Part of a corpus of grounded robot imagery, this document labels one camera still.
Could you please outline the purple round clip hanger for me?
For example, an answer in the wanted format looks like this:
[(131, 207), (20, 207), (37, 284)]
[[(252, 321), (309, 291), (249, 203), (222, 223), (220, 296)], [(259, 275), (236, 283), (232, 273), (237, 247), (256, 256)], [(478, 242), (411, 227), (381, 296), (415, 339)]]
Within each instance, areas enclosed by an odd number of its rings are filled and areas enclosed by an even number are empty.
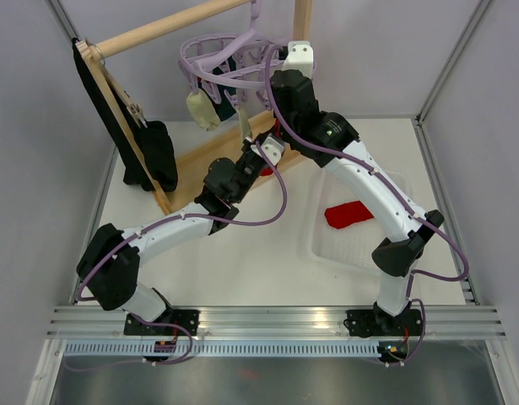
[(265, 65), (269, 50), (286, 47), (289, 40), (273, 38), (257, 30), (262, 3), (251, 2), (249, 28), (242, 33), (200, 35), (181, 46), (178, 65), (191, 91), (203, 90), (216, 105), (225, 100), (239, 108), (255, 95), (270, 108), (265, 90)]

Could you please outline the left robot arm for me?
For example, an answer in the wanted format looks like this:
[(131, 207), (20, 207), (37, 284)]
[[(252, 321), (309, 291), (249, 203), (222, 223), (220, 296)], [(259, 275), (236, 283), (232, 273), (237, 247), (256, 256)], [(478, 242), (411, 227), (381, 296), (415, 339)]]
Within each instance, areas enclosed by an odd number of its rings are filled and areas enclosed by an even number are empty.
[(237, 204), (265, 169), (275, 169), (283, 150), (272, 136), (247, 140), (237, 161), (216, 159), (209, 166), (201, 193), (181, 210), (128, 229), (98, 228), (77, 265), (77, 299), (93, 300), (105, 311), (125, 311), (155, 335), (167, 333), (173, 309), (159, 291), (139, 282), (141, 266), (188, 241), (238, 225)]

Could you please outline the red sock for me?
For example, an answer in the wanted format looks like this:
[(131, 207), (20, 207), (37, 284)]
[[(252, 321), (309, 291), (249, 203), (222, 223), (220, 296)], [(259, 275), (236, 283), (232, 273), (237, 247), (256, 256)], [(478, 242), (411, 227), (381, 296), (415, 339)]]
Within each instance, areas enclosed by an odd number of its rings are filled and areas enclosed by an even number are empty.
[[(275, 137), (281, 139), (281, 132), (280, 132), (279, 119), (277, 119), (277, 120), (275, 121), (274, 129), (275, 129)], [(261, 172), (261, 177), (267, 177), (267, 176), (270, 176), (272, 173), (273, 173), (273, 170), (267, 167), (267, 168), (265, 168), (265, 169)]]
[(361, 201), (352, 201), (327, 208), (324, 217), (329, 226), (341, 230), (373, 219), (374, 215)]

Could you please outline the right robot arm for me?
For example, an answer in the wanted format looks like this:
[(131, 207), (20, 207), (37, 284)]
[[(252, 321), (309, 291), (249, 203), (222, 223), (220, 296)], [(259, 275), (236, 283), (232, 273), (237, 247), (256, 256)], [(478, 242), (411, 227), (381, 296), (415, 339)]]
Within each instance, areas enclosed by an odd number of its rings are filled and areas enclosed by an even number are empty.
[(395, 336), (415, 329), (409, 273), (434, 230), (443, 225), (443, 214), (425, 211), (410, 200), (373, 160), (351, 124), (336, 112), (321, 110), (313, 83), (303, 73), (279, 70), (269, 79), (267, 91), (281, 138), (347, 186), (384, 231), (384, 240), (371, 253), (381, 270), (380, 290), (368, 322), (357, 325), (360, 336)]

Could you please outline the cream sock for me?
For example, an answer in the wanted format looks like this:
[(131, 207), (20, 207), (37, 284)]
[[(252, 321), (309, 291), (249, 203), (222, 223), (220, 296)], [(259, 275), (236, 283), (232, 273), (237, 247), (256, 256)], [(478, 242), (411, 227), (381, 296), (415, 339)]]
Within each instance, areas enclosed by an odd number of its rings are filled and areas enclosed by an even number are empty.
[(207, 94), (199, 89), (196, 93), (191, 92), (186, 99), (187, 109), (194, 121), (205, 131), (213, 131), (221, 123), (212, 101)]
[(249, 122), (249, 114), (245, 105), (241, 105), (237, 111), (241, 141), (251, 138), (251, 124)]

